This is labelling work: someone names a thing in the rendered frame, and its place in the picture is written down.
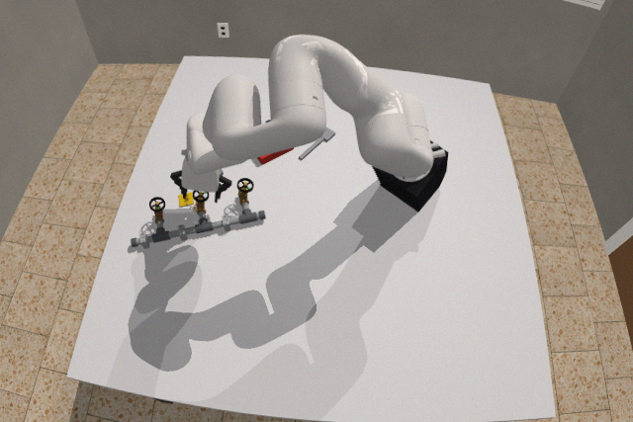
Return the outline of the red rectangular block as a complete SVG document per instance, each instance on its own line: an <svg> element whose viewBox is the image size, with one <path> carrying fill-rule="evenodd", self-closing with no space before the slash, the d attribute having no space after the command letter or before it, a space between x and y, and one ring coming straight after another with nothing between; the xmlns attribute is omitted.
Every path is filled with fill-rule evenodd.
<svg viewBox="0 0 633 422"><path fill-rule="evenodd" d="M273 160L273 159L275 159L275 158L277 158L277 157L279 157L279 156L281 156L281 155L283 155L283 154L285 154L285 153L287 153L287 152L289 152L289 151L291 151L293 149L294 148L290 148L290 149L286 149L286 150L283 150L283 151L275 152L275 153L268 154L268 155L265 155L265 156L257 157L257 159L263 165L263 164L265 164L265 163L267 163L267 162L269 162L269 161L271 161L271 160Z"/></svg>

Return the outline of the yellow tag on chain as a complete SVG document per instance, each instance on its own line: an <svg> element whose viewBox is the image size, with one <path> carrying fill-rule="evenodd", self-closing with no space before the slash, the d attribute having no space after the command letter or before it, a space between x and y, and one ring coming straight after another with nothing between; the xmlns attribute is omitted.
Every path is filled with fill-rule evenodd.
<svg viewBox="0 0 633 422"><path fill-rule="evenodd" d="M180 205L180 207L189 206L189 205L194 204L193 194L192 193L187 193L186 199L183 199L183 195L178 195L178 196L179 196L179 205Z"/></svg>

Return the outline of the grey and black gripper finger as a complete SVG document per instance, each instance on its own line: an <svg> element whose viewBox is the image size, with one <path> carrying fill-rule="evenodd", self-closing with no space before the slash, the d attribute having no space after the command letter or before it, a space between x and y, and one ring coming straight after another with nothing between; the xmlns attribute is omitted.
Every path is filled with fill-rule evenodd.
<svg viewBox="0 0 633 422"><path fill-rule="evenodd" d="M215 193L215 203L217 203L218 199L221 198L221 193L231 186L232 180L220 175L220 182L223 184L219 183L218 191Z"/></svg>
<svg viewBox="0 0 633 422"><path fill-rule="evenodd" d="M182 170L177 171L177 172L173 172L170 175L170 178L174 181L174 183L179 186L180 190L181 190L181 194L183 194L183 199L186 199L187 196L187 189L183 188L181 185L181 179L179 177L181 177L182 174Z"/></svg>

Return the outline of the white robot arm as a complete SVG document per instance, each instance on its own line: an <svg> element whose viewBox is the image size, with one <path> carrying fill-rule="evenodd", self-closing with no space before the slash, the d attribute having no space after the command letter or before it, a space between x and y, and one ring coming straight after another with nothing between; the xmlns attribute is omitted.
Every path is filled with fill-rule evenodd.
<svg viewBox="0 0 633 422"><path fill-rule="evenodd" d="M398 92L337 42L311 35L279 41L270 55L268 84L271 120L265 124L250 78L232 74L217 85L207 111L187 122L187 148L181 155L194 173L318 140L326 128L323 90L353 117L367 164L415 182L430 172L434 158L446 156L444 149L432 152L439 146L430 144L420 101Z"/></svg>

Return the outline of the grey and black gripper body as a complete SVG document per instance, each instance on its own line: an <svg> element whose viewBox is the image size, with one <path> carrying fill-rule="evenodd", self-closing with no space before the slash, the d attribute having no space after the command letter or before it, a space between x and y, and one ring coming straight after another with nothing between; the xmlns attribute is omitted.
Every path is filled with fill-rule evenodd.
<svg viewBox="0 0 633 422"><path fill-rule="evenodd" d="M182 187L201 192L216 192L219 188L220 169L204 174L196 174L190 169L186 156L182 166Z"/></svg>

